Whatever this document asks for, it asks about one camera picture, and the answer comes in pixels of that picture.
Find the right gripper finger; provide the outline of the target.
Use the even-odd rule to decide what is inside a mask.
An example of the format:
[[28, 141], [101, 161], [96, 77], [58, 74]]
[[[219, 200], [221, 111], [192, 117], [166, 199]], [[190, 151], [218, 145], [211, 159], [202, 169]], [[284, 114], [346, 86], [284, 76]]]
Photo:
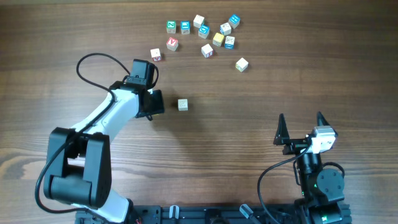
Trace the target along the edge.
[[336, 130], [329, 124], [320, 111], [317, 112], [317, 126], [329, 126], [334, 131], [335, 136], [338, 135]]
[[281, 113], [279, 115], [278, 127], [275, 133], [273, 144], [276, 146], [286, 145], [289, 143], [289, 141], [290, 141], [290, 136], [285, 122], [285, 117], [284, 114]]

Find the red A side block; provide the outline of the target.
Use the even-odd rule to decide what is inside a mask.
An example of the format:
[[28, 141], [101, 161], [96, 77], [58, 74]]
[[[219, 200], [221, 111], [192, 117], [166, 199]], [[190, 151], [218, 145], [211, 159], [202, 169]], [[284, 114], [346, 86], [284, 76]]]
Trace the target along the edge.
[[154, 62], [162, 60], [160, 49], [151, 49], [150, 54], [151, 54], [151, 58]]

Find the plain Z wooden block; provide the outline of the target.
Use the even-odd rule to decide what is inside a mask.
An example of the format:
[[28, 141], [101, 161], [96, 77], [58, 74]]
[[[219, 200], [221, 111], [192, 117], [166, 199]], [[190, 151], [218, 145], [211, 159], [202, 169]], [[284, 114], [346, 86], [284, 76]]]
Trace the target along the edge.
[[187, 99], [178, 99], [178, 110], [179, 111], [187, 111], [188, 110], [188, 100]]

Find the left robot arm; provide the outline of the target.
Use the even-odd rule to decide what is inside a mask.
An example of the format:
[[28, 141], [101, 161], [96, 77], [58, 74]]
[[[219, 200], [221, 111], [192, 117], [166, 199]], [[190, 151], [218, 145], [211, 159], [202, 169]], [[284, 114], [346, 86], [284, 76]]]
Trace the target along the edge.
[[105, 100], [83, 121], [71, 128], [55, 128], [50, 136], [47, 160], [35, 187], [37, 205], [48, 213], [39, 190], [48, 199], [71, 205], [76, 223], [142, 223], [132, 200], [111, 188], [110, 145], [132, 118], [164, 112], [162, 93], [154, 87], [159, 70], [135, 59], [132, 70], [106, 89]]

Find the red V letter block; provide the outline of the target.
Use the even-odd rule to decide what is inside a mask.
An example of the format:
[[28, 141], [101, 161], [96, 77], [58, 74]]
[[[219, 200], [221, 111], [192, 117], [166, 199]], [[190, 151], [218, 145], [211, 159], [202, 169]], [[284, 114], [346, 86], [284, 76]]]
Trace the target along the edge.
[[176, 51], [177, 48], [178, 48], [178, 40], [175, 39], [175, 38], [173, 38], [173, 37], [170, 37], [170, 38], [168, 39], [167, 43], [166, 43], [166, 46], [167, 46], [167, 48], [168, 48], [169, 50], [171, 50], [171, 51]]

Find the green N letter block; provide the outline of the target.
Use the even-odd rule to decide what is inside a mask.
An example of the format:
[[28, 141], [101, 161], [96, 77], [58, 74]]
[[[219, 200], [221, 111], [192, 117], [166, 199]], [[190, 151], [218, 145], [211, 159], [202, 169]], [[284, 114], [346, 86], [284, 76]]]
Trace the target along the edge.
[[166, 24], [166, 29], [168, 34], [175, 34], [177, 30], [176, 21], [168, 20]]

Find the red I side block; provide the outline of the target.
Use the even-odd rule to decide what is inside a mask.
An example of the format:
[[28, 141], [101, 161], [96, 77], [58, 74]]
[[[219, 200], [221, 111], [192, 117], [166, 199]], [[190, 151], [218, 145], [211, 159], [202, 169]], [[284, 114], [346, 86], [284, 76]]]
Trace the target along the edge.
[[201, 52], [205, 58], [208, 58], [213, 55], [214, 50], [210, 44], [206, 44], [201, 48]]

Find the blue D letter block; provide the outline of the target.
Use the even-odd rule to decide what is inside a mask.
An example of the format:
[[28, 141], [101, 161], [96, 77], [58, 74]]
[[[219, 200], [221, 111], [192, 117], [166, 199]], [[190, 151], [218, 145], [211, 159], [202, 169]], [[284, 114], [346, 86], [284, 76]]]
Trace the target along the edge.
[[210, 33], [210, 28], [206, 25], [202, 25], [198, 30], [198, 36], [206, 39]]

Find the plain top wooden block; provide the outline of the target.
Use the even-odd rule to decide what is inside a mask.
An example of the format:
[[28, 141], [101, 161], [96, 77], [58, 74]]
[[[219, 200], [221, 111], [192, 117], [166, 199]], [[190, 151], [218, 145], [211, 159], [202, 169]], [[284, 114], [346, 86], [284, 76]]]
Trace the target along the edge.
[[196, 28], [200, 28], [204, 24], [205, 18], [201, 15], [196, 15], [193, 20], [193, 26]]

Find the yellow turtle picture block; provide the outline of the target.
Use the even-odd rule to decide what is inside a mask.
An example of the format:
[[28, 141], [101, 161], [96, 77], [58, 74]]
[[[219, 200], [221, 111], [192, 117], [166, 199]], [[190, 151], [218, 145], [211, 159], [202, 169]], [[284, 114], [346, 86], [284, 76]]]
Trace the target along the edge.
[[235, 67], [240, 72], [243, 72], [245, 69], [247, 69], [248, 65], [249, 65], [249, 62], [242, 57], [236, 62]]

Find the yellow top block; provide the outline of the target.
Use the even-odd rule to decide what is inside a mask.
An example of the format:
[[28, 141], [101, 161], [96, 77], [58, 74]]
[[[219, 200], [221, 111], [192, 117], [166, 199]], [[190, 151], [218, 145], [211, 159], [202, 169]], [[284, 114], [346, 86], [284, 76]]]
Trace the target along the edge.
[[213, 45], [221, 47], [223, 40], [224, 40], [224, 35], [217, 32], [213, 37]]

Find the blue H letter block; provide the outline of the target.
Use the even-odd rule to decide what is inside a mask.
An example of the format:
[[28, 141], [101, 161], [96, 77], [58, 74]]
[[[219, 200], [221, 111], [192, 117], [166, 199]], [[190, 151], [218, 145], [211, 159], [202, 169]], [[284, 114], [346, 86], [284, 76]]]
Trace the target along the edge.
[[234, 49], [234, 43], [235, 43], [235, 37], [233, 36], [225, 37], [224, 47], [226, 49]]

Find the blue edged picture block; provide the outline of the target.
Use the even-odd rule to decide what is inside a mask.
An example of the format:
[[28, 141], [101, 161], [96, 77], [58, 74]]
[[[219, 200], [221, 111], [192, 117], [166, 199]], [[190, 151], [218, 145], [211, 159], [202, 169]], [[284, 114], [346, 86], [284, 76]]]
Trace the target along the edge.
[[230, 24], [228, 22], [220, 25], [220, 32], [222, 35], [230, 35], [232, 31], [232, 27], [230, 26]]

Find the blue top far block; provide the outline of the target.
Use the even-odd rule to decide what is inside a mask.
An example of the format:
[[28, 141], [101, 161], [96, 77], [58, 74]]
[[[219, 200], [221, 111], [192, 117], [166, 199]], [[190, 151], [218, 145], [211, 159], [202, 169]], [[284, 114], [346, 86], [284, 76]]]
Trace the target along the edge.
[[229, 18], [228, 23], [233, 29], [235, 29], [240, 24], [240, 21], [241, 21], [241, 18], [239, 16], [237, 16], [236, 14], [233, 14]]

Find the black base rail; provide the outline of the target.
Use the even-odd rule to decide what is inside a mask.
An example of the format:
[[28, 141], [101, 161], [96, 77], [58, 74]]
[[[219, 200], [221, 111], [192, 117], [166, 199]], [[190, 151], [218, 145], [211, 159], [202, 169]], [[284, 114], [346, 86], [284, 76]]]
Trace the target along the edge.
[[[279, 223], [349, 224], [353, 221], [349, 205], [337, 203], [308, 210], [293, 204], [268, 205], [269, 214]], [[262, 207], [170, 207], [135, 206], [125, 223], [133, 224], [212, 224], [212, 223], [272, 223]]]

